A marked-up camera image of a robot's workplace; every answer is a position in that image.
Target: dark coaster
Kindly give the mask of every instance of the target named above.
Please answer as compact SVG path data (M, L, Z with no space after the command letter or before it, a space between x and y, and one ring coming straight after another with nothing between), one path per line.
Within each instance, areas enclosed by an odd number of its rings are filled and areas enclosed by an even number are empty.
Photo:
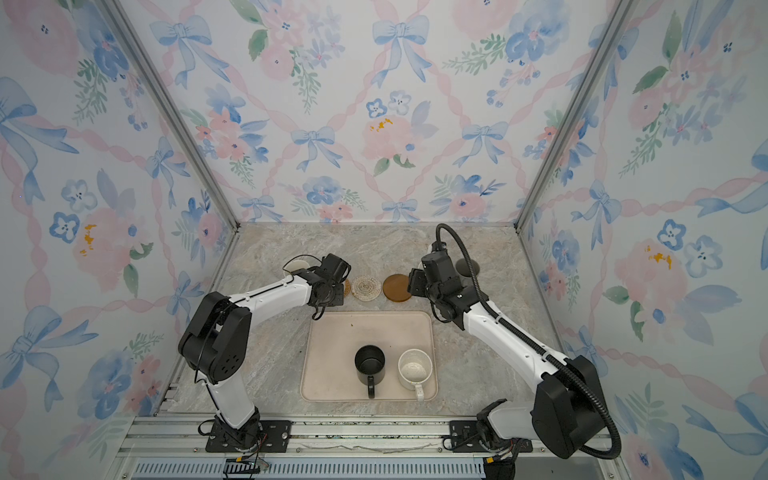
M411 298L411 294L408 293L408 276L402 273L386 277L382 290L384 290L384 296L393 302L405 302Z

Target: floor vent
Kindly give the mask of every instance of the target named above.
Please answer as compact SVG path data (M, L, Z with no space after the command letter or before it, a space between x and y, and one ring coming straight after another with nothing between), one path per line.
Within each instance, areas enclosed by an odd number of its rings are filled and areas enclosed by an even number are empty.
M269 470L254 478L485 478L477 458L270 458ZM132 478L249 478L248 465L223 458L143 458Z

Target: marble countertop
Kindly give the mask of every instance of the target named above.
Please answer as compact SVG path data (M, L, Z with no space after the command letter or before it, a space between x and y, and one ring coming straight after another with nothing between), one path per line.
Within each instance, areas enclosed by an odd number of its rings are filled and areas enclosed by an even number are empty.
M491 300L530 334L558 347L554 328L512 227L456 227L473 260L480 264L480 286ZM435 226L320 225L317 223L247 224L218 290L231 295L283 278L281 266L300 253L334 253L352 265L349 276L372 275L383 281L408 274L435 239ZM443 241L456 261L458 247L447 233ZM411 298L394 303L384 294L371 302L354 296L333 310L421 310L429 301ZM430 402L307 402L300 395L304 353L313 308L304 306L251 326L248 351L240 368L248 393L263 414L475 415L497 399L532 401L534 393L504 360L482 341L453 323L432 320L439 393ZM214 412L203 385L185 369L171 412Z

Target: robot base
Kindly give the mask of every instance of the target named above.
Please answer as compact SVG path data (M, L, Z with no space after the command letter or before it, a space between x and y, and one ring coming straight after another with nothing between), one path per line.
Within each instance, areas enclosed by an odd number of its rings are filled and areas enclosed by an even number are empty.
M235 445L237 440L233 442L233 437L228 430L232 428L226 423L219 420L218 416L214 417L214 426L208 434L208 443L205 445L205 451L208 453L247 453L254 450L253 447L258 445L260 439L266 434L266 438L261 445L259 452L261 453L285 453L288 449L288 441L290 440L290 420L256 420L256 440L251 445L240 443ZM239 431L248 427L248 423L243 425Z

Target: mounting plate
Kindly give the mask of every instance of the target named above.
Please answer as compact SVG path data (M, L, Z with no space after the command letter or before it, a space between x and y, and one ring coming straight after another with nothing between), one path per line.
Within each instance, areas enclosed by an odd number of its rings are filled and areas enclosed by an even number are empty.
M291 421L262 420L260 424L262 432L266 433L266 439L264 439L264 445L262 445L260 452L285 453L288 449L288 441L290 440ZM205 451L208 453L242 453L225 443L223 430L216 422L214 422L214 427L210 430Z
M449 422L449 428L451 435L443 437L445 439L451 439L453 445L463 443L466 439L470 439L477 435L477 420L453 420ZM533 452L533 444L528 439L522 439L522 448L520 453ZM488 453L488 450L480 445L480 441L475 439L469 443L457 447L453 450L454 453Z

